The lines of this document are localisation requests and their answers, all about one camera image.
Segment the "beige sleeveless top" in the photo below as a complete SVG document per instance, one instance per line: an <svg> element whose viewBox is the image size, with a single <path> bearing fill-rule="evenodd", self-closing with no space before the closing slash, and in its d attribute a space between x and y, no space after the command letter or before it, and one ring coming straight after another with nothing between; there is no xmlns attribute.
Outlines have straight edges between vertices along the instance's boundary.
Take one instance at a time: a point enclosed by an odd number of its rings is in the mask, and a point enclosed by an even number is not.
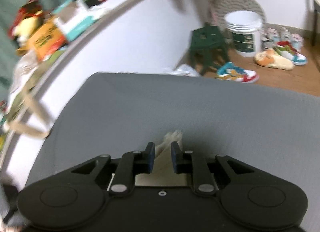
<svg viewBox="0 0 320 232"><path fill-rule="evenodd" d="M138 174L134 177L133 183L137 186L148 187L171 187L171 186L186 186L187 177L185 174L177 175L174 173L172 158L171 158L171 143L177 142L178 147L182 149L182 132L174 131L167 133L163 142L155 146L155 159L153 161L153 169L151 174ZM142 152L129 152L123 155L129 167L129 170L133 171L134 161L138 159L138 156L143 156ZM129 185L124 183L112 183L109 186L109 190L116 194L129 192Z"/></svg>

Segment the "white wall shelf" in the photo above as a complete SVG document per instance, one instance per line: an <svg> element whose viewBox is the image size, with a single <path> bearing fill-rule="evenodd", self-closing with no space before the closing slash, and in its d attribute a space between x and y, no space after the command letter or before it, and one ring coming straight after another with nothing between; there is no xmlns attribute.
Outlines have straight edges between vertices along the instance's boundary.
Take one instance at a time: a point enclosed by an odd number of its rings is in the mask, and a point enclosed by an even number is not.
<svg viewBox="0 0 320 232"><path fill-rule="evenodd" d="M31 94L33 95L33 97L35 98L36 93L39 92L40 88L44 86L46 81L48 81L49 76L53 74L53 71L57 68L57 66L59 66L62 62L67 61L67 59L71 57L72 53L75 52L75 50L79 48L81 45L83 45L83 43L85 43L85 41L89 39L89 37L98 29L98 27L102 26L103 23L109 23L113 18L120 16L120 13L122 11L126 10L131 5L135 5L135 3L139 1L141 0L125 0L123 3L119 4L117 7L111 10L106 10L103 13L103 16L96 23L90 26L89 29L85 31L85 33L83 33L80 37L78 37L78 39L73 41L73 43L71 43L68 47L63 48L62 50L64 50L65 52L56 60L56 62L50 67L50 69L41 77L39 82L36 84L35 88L33 88L33 90L31 91ZM26 108L23 107L20 109L17 115L20 121L22 121L23 114L26 112L28 112ZM15 134L17 133L13 131L9 131L7 133L4 133L3 136L1 136L1 155L5 155L7 153L11 140Z"/></svg>

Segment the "tan slipper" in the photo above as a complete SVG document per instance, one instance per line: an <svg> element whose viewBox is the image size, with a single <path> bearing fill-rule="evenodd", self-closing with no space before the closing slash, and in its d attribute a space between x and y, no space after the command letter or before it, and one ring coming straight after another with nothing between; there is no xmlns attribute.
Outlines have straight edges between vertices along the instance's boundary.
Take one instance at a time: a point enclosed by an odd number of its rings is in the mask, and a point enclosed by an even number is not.
<svg viewBox="0 0 320 232"><path fill-rule="evenodd" d="M278 55L274 49L256 53L254 61L259 66L273 69L292 70L295 67L291 60Z"/></svg>

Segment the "orange snack bag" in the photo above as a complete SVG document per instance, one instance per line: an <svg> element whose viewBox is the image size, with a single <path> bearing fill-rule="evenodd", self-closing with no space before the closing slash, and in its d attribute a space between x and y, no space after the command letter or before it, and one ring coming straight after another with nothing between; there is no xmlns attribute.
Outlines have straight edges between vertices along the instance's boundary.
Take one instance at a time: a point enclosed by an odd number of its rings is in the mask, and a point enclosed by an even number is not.
<svg viewBox="0 0 320 232"><path fill-rule="evenodd" d="M67 39L54 21L49 20L28 39L27 47L35 52L37 60L40 62L67 43Z"/></svg>

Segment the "colourful sneaker by bucket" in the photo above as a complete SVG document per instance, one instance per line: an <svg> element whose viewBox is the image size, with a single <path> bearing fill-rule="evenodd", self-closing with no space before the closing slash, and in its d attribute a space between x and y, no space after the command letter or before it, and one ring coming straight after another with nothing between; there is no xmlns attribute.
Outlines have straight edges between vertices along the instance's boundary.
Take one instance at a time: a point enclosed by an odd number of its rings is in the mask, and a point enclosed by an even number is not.
<svg viewBox="0 0 320 232"><path fill-rule="evenodd" d="M289 41L279 41L273 48L278 55L291 60L295 66L304 66L308 63L306 56L297 51Z"/></svg>

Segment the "green plastic stool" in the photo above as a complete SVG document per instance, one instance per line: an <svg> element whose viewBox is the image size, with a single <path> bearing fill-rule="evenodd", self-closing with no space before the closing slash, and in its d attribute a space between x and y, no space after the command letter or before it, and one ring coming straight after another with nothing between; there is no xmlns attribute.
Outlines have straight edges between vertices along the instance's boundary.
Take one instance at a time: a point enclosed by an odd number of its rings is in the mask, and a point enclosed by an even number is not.
<svg viewBox="0 0 320 232"><path fill-rule="evenodd" d="M219 69L221 65L217 63L217 58L221 57L224 62L230 62L228 55L228 46L225 38L218 26L205 24L191 32L189 46L189 62L193 68L196 67L197 57L203 60L203 76L211 67Z"/></svg>

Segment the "teal white box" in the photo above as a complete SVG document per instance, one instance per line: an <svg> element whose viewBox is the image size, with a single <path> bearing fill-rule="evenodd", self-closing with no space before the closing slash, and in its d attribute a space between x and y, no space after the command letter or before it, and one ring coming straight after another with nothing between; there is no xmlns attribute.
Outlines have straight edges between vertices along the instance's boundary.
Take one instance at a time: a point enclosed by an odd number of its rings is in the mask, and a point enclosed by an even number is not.
<svg viewBox="0 0 320 232"><path fill-rule="evenodd" d="M54 24L68 42L74 41L96 20L98 5L88 6L83 0L66 0L53 11Z"/></svg>

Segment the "red yellow plush toy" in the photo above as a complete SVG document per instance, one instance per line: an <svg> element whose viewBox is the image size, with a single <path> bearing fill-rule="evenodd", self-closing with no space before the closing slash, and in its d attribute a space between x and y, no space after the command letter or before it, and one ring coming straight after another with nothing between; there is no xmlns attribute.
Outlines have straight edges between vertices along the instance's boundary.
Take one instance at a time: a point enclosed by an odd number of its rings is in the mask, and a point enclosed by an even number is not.
<svg viewBox="0 0 320 232"><path fill-rule="evenodd" d="M18 10L14 22L8 29L8 37L16 48L23 47L28 39L46 21L50 12L44 9L40 0L29 0Z"/></svg>

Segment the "colourful sneaker near stool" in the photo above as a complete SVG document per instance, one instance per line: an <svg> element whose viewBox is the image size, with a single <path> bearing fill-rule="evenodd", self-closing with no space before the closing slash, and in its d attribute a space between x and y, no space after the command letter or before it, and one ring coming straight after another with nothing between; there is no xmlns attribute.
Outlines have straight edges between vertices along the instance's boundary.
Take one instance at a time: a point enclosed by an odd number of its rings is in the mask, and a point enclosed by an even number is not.
<svg viewBox="0 0 320 232"><path fill-rule="evenodd" d="M256 71L246 70L234 65L232 62L228 62L221 66L217 70L216 75L217 79L240 83L254 83L259 80L259 75Z"/></svg>

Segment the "white plastic bucket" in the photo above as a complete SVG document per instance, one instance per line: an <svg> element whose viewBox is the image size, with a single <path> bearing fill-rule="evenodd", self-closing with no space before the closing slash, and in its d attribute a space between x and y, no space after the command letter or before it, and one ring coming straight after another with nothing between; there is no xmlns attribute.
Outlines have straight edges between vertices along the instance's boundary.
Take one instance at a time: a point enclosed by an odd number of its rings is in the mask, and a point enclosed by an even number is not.
<svg viewBox="0 0 320 232"><path fill-rule="evenodd" d="M243 57L254 57L261 51L262 17L252 11L234 11L224 17L235 51Z"/></svg>

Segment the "woven round mat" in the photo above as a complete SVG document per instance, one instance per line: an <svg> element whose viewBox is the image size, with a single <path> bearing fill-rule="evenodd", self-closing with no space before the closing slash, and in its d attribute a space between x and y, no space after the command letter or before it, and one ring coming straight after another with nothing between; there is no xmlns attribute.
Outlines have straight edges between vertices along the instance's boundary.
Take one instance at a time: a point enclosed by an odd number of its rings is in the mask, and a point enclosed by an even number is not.
<svg viewBox="0 0 320 232"><path fill-rule="evenodd" d="M213 17L213 25L218 26L226 38L230 38L230 36L224 16L230 12L241 10L255 12L261 16L263 28L265 27L266 15L263 8L256 0L213 0L210 7Z"/></svg>

